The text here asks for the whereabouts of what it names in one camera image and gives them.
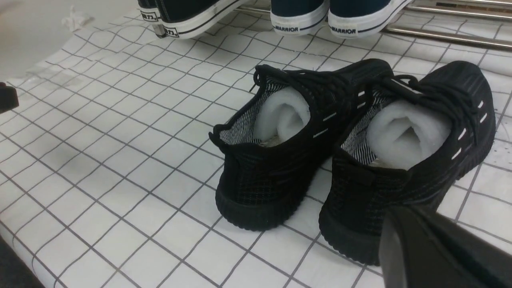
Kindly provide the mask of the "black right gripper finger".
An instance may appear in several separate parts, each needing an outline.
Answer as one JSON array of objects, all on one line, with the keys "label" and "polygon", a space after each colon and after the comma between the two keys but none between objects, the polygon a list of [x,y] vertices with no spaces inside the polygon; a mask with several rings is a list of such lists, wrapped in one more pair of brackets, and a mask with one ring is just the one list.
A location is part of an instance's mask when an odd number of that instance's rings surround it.
[{"label": "black right gripper finger", "polygon": [[386,288],[510,288],[504,250],[424,206],[386,211],[379,243]]}]

